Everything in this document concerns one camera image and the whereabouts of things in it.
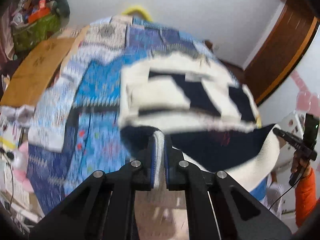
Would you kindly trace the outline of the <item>orange sleeve forearm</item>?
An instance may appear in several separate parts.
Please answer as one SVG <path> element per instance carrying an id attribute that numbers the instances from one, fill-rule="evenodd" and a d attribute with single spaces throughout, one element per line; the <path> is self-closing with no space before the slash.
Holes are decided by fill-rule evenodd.
<path id="1" fill-rule="evenodd" d="M 319 203 L 316 198 L 315 173 L 311 168 L 308 176 L 303 177 L 295 189 L 296 196 L 296 225 L 298 228 L 302 226 L 310 213 Z"/>

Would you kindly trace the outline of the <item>person right hand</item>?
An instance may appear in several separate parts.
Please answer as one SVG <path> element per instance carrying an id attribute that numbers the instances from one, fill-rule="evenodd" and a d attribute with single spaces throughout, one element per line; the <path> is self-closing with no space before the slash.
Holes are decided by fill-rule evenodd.
<path id="1" fill-rule="evenodd" d="M 299 151 L 295 151 L 295 153 L 293 155 L 291 173 L 296 173 L 299 165 L 303 167 L 302 170 L 304 171 L 304 173 L 303 173 L 302 177 L 305 178 L 305 177 L 309 176 L 309 174 L 311 173 L 311 170 L 312 170 L 309 161 L 302 159 L 299 156 Z"/>

